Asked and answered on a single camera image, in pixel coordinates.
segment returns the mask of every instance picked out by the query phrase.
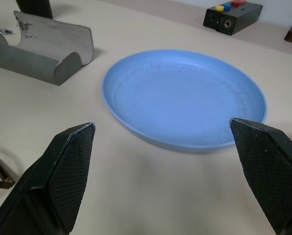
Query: plate rim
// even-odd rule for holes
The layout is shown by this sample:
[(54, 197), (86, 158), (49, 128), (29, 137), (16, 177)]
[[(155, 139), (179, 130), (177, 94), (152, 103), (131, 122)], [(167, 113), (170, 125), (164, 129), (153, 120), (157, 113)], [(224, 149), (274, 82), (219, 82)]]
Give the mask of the plate rim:
[(144, 132), (141, 132), (139, 130), (137, 130), (135, 127), (133, 127), (132, 125), (128, 124), (125, 120), (123, 120), (119, 115), (117, 115), (113, 109), (111, 108), (111, 106), (109, 105), (109, 103), (106, 100), (106, 96), (104, 93), (104, 85), (106, 83), (107, 80), (107, 75), (109, 74), (109, 72), (116, 67), (118, 64), (122, 63), (124, 60), (129, 59), (131, 57), (140, 55), (140, 54), (145, 54), (145, 53), (151, 53), (151, 52), (182, 52), (182, 53), (192, 53), (192, 54), (198, 54), (198, 55), (202, 55), (205, 57), (209, 57), (211, 59), (217, 60), (221, 63), (224, 63), (226, 65), (229, 65), (231, 67), (233, 67), (234, 69), (236, 69), (237, 71), (239, 71), (240, 73), (242, 73), (247, 79), (249, 79), (254, 86), (258, 89), (258, 91), (260, 92), (263, 101), (264, 101), (264, 108), (265, 108), (265, 112), (264, 112), (264, 116), (263, 119), (261, 121), (261, 123), (265, 123), (267, 116), (268, 116), (268, 103), (267, 103), (267, 99), (264, 95), (264, 93), (262, 92), (262, 89), (258, 86), (258, 84), (252, 80), (247, 74), (245, 74), (243, 71), (241, 71), (239, 68), (235, 67), (234, 65), (231, 65), (221, 59), (218, 59), (216, 57), (210, 56), (210, 55), (206, 55), (203, 53), (199, 53), (199, 52), (195, 52), (195, 51), (190, 51), (190, 50), (180, 50), (180, 49), (154, 49), (154, 50), (144, 50), (144, 51), (140, 51), (134, 54), (131, 54), (129, 56), (126, 56), (122, 59), (120, 59), (119, 61), (117, 61), (116, 63), (114, 63), (108, 70), (107, 72), (105, 72), (102, 82), (101, 82), (101, 95), (103, 98), (104, 103), (106, 104), (108, 110), (111, 112), (111, 114), (115, 117), (115, 119), (117, 119), (118, 122), (120, 122), (120, 124), (122, 124), (124, 127), (126, 127), (131, 133), (138, 135), (138, 137), (140, 137), (141, 139), (150, 142), (152, 144), (161, 146), (161, 147), (165, 147), (165, 148), (169, 148), (172, 150), (179, 150), (179, 151), (186, 151), (186, 152), (201, 152), (201, 151), (210, 151), (210, 150), (215, 150), (218, 148), (224, 148), (230, 145), (233, 145), (235, 143), (235, 141), (229, 141), (229, 142), (225, 142), (222, 144), (214, 144), (214, 145), (185, 145), (185, 144), (172, 144), (168, 141), (163, 141), (157, 138), (153, 138), (151, 136), (149, 136), (148, 134), (145, 134)]

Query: beige table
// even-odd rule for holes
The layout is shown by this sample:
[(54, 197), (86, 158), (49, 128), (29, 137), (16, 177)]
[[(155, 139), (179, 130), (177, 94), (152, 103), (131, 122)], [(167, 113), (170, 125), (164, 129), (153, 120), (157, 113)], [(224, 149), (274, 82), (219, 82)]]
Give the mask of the beige table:
[[(72, 234), (272, 235), (234, 146), (186, 154), (124, 129), (101, 97), (104, 73), (142, 50), (206, 53), (242, 69), (264, 91), (267, 124), (292, 137), (292, 44), (286, 29), (256, 23), (229, 37), (201, 26), (204, 12), (167, 0), (53, 0), (57, 20), (92, 29), (96, 59), (57, 87), (0, 69), (0, 156), (22, 174), (57, 133), (93, 121), (87, 189)], [(17, 30), (15, 1), (0, 1), (0, 27)], [(0, 190), (0, 205), (9, 191)]]

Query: black electronic device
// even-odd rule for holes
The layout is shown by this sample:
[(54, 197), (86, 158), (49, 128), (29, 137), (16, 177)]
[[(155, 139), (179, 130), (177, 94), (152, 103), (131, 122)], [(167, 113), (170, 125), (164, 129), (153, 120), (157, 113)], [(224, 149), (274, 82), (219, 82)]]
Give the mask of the black electronic device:
[(68, 235), (84, 195), (93, 123), (56, 135), (0, 207), (0, 235)]
[(277, 235), (292, 235), (292, 141), (261, 123), (230, 121), (246, 180)]
[(250, 2), (230, 1), (207, 9), (203, 26), (233, 35), (255, 23), (263, 6)]

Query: blue plate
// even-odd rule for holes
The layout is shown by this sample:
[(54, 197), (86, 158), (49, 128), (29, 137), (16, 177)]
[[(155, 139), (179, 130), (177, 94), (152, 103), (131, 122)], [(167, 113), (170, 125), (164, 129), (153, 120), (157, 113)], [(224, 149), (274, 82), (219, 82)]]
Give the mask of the blue plate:
[(210, 56), (154, 50), (117, 62), (104, 101), (126, 128), (156, 145), (207, 151), (234, 144), (230, 118), (264, 122), (265, 98), (235, 67)]

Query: metal bracket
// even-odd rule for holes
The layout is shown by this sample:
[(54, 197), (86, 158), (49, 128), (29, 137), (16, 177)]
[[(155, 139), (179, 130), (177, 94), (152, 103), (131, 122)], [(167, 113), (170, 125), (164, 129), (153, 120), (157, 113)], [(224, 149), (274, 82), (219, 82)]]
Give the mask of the metal bracket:
[(88, 27), (15, 11), (21, 42), (9, 46), (0, 35), (0, 67), (55, 85), (93, 60)]

